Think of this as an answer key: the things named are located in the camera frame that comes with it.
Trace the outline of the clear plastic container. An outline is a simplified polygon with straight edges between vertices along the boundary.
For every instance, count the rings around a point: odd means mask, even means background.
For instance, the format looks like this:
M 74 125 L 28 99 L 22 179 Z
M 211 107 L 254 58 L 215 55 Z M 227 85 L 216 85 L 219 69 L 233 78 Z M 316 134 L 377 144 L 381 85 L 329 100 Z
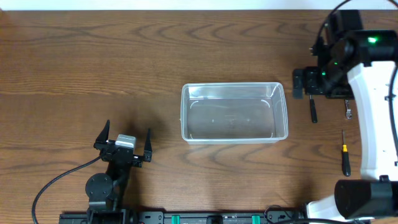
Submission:
M 189 144 L 271 144 L 289 135 L 279 82 L 187 83 L 180 122 Z

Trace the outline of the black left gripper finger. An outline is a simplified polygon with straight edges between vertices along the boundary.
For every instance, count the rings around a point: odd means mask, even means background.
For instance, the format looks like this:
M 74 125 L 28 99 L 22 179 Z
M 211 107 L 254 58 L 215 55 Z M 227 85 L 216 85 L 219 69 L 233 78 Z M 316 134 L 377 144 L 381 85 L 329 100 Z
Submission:
M 151 144 L 150 139 L 151 139 L 151 130 L 148 129 L 146 141 L 145 141 L 145 145 L 144 145 L 143 161 L 145 161 L 145 162 L 151 162 L 151 160 L 152 160 L 152 144 Z
M 103 146 L 107 145 L 109 137 L 109 128 L 110 128 L 110 120 L 108 119 L 106 121 L 103 130 L 100 132 L 100 134 L 95 140 L 95 143 L 93 145 L 95 149 L 101 149 Z

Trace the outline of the silver combination wrench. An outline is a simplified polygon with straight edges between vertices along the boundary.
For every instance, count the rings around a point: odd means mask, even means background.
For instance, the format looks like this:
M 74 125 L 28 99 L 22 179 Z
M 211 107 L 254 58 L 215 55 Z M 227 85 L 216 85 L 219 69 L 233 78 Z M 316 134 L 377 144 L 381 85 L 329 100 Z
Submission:
M 345 108 L 346 108 L 346 119 L 352 119 L 352 110 L 350 105 L 350 100 L 345 100 Z

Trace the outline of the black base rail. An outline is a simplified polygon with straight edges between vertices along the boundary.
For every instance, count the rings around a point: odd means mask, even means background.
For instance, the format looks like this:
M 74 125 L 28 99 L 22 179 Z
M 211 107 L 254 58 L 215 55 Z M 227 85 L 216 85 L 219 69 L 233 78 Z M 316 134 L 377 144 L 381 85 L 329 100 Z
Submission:
M 64 213 L 59 216 L 59 224 L 266 224 L 285 220 L 305 218 L 299 210 L 271 208 L 265 212 L 238 213 L 164 213 L 161 211 Z

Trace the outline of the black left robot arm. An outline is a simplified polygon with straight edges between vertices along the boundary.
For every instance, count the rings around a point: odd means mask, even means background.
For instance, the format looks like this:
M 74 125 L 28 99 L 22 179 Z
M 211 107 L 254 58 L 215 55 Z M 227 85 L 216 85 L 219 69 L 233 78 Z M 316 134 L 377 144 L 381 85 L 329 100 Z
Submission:
M 147 132 L 144 153 L 137 155 L 134 136 L 120 134 L 116 140 L 110 140 L 109 128 L 110 121 L 107 121 L 93 145 L 99 150 L 99 158 L 108 163 L 108 168 L 104 173 L 91 176 L 86 183 L 87 223 L 137 223 L 137 212 L 123 207 L 123 197 L 131 169 L 141 168 L 144 162 L 152 160 L 151 132 Z

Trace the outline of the black handled hammer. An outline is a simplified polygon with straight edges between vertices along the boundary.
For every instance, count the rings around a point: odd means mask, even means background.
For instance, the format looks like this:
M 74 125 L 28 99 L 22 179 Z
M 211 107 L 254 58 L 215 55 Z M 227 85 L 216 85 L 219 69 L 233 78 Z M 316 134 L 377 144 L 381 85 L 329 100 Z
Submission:
M 313 99 L 312 95 L 310 95 L 310 114 L 312 118 L 312 123 L 317 123 L 318 122 L 317 111 L 315 106 L 315 100 Z

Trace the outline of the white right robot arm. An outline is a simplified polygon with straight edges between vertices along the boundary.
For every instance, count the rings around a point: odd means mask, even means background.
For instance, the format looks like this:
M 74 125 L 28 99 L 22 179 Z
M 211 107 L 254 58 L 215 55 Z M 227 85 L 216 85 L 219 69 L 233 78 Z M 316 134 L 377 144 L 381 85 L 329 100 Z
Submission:
M 333 195 L 310 202 L 312 222 L 349 222 L 397 215 L 397 34 L 341 29 L 319 37 L 316 67 L 294 71 L 294 96 L 354 100 L 362 159 L 359 180 L 339 180 Z

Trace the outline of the black yellow screwdriver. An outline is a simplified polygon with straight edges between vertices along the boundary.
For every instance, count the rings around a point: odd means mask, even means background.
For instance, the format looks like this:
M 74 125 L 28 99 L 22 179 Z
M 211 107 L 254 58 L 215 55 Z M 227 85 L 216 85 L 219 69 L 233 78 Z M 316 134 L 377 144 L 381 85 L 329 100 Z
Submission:
M 346 144 L 346 138 L 345 138 L 345 131 L 344 130 L 341 131 L 341 135 L 342 135 L 342 148 L 341 148 L 342 162 L 341 162 L 341 168 L 342 168 L 343 175 L 346 176 L 346 177 L 350 177 L 351 176 L 351 166 L 350 166 L 350 162 L 349 162 L 349 153 L 348 153 L 348 147 L 347 147 L 347 144 Z

